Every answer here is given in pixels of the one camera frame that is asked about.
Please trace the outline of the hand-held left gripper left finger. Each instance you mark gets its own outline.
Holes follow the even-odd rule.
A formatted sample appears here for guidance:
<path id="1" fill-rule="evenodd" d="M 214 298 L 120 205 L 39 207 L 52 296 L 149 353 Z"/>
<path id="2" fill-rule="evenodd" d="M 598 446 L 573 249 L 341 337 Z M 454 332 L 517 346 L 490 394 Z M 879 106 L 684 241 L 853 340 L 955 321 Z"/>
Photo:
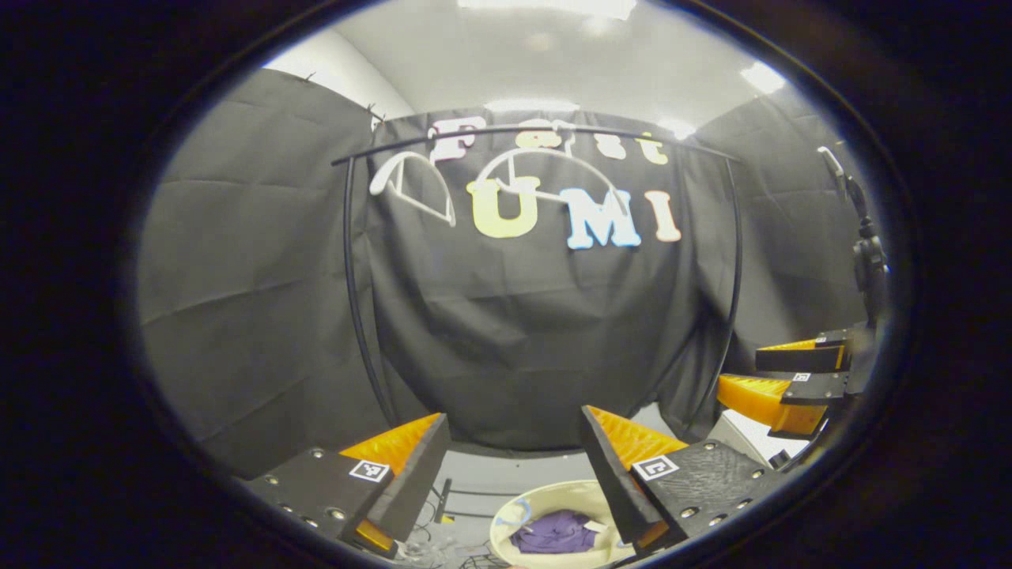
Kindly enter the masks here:
<path id="1" fill-rule="evenodd" d="M 394 559 L 451 443 L 437 412 L 343 450 L 311 448 L 243 480 L 268 507 L 327 541 Z"/>

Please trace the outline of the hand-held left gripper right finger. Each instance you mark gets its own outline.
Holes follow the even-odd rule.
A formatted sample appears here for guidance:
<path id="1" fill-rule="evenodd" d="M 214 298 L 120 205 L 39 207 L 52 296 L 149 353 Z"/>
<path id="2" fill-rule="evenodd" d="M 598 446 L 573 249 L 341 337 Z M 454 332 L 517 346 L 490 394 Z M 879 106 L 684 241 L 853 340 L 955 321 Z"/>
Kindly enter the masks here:
<path id="1" fill-rule="evenodd" d="M 784 473 L 719 440 L 687 444 L 591 405 L 581 443 L 619 536 L 655 553 L 729 525 L 769 497 Z"/>

